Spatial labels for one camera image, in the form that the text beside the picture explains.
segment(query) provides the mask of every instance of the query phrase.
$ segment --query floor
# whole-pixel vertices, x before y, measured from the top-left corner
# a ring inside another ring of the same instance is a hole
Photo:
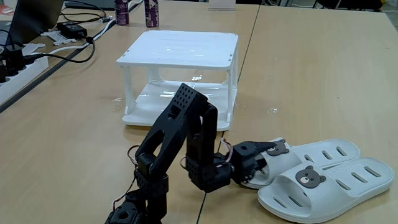
[[[315,0],[293,0],[292,7],[312,7]],[[382,7],[382,11],[387,14],[392,25],[398,31],[398,0],[387,0]]]

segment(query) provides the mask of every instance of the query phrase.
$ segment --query white shelf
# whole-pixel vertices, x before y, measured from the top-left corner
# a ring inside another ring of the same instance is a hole
[[[226,70],[224,83],[185,82],[208,97],[218,110],[218,131],[231,127],[238,92],[238,35],[216,32],[151,30],[143,33],[116,61],[122,68],[126,91],[123,121],[152,126],[182,82],[163,80],[159,69]],[[147,67],[147,85],[135,99],[134,67]]]
[[[151,30],[144,32],[117,63],[120,66],[227,70],[237,44],[236,34]]]

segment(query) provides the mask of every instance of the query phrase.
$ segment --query white slipper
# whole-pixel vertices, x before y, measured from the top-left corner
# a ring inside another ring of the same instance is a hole
[[[266,150],[258,155],[263,157],[267,165],[256,171],[254,177],[246,183],[246,187],[260,189],[269,185],[274,178],[288,169],[304,161],[311,161],[321,169],[328,169],[343,162],[359,158],[361,151],[347,140],[331,139],[301,146],[291,146],[282,138],[272,140],[278,146],[273,150]]]
[[[260,189],[258,200],[288,221],[320,223],[386,191],[393,179],[391,167],[377,159],[355,159],[327,170],[305,161]]]

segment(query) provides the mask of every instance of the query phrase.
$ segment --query bear face decoration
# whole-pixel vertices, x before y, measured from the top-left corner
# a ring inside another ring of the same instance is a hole
[[[312,166],[307,166],[296,173],[296,180],[304,187],[312,189],[324,182],[326,177],[319,175]]]
[[[276,144],[275,147],[268,149],[267,154],[270,156],[279,156],[282,153],[288,153],[289,150],[285,146],[285,139],[281,139],[279,141],[274,142]]]

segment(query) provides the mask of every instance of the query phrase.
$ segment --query shelf top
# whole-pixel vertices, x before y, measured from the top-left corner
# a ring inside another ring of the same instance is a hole
[[[117,63],[227,70],[237,46],[237,34],[150,30],[141,34]]]

